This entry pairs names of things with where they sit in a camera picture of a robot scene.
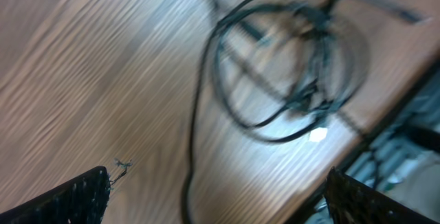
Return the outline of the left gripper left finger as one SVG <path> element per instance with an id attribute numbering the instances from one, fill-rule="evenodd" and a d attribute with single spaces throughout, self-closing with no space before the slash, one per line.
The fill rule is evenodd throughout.
<path id="1" fill-rule="evenodd" d="M 104 166 L 77 177 L 1 213 L 3 224 L 91 223 L 100 224 L 110 194 Z"/>

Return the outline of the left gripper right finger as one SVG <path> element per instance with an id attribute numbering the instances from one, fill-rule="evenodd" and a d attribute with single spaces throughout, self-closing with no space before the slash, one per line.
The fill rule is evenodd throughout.
<path id="1" fill-rule="evenodd" d="M 438 224 L 335 168 L 324 198 L 335 224 Z"/>

